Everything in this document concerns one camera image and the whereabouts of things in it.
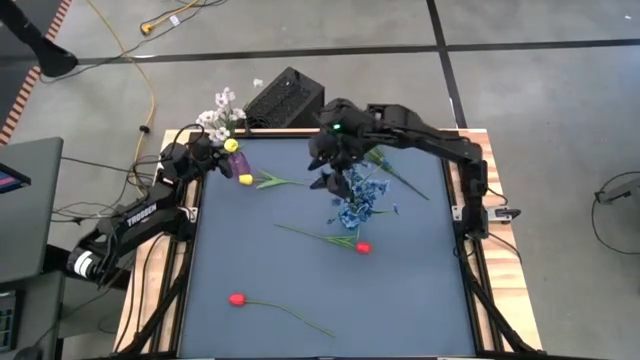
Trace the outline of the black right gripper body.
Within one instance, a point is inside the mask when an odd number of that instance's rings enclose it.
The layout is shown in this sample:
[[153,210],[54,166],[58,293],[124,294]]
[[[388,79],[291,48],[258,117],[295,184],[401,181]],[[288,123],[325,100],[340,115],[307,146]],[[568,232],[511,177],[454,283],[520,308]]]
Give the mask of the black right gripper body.
[[365,153],[363,143],[347,135],[319,133],[309,140],[311,151],[323,150],[328,155],[328,163],[333,169],[344,170],[360,161]]

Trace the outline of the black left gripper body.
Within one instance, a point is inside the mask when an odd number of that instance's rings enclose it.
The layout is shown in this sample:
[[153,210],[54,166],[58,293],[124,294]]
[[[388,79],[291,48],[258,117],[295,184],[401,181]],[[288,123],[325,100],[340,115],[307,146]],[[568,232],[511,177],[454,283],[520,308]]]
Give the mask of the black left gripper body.
[[208,135],[191,134],[187,142],[193,166],[204,175],[208,171],[215,169],[217,158],[215,157],[217,147]]

